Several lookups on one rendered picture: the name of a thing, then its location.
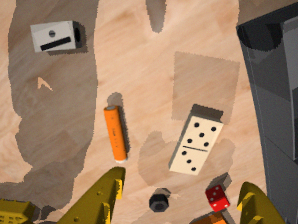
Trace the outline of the red die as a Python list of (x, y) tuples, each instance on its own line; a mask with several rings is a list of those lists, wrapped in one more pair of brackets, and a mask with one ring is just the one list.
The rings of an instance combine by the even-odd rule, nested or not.
[(230, 206), (229, 200), (227, 199), (226, 194), (220, 185), (206, 190), (205, 194), (210, 206), (215, 212)]

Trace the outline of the grey bin with label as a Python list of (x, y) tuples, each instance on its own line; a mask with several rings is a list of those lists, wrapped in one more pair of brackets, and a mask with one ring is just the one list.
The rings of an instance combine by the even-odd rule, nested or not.
[(286, 224), (298, 224), (298, 2), (235, 27), (255, 107), (267, 197)]

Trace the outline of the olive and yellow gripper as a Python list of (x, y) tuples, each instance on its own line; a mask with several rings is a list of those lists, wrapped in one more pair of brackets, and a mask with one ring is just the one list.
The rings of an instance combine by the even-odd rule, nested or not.
[[(122, 198), (126, 169), (102, 175), (56, 224), (111, 224), (116, 199)], [(237, 210), (240, 224), (286, 224), (273, 203), (255, 184), (242, 184)]]

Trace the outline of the cream domino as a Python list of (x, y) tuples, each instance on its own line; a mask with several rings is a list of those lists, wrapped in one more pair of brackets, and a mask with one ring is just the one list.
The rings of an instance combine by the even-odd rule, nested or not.
[(223, 125), (219, 119), (190, 112), (169, 161), (169, 171), (198, 175)]

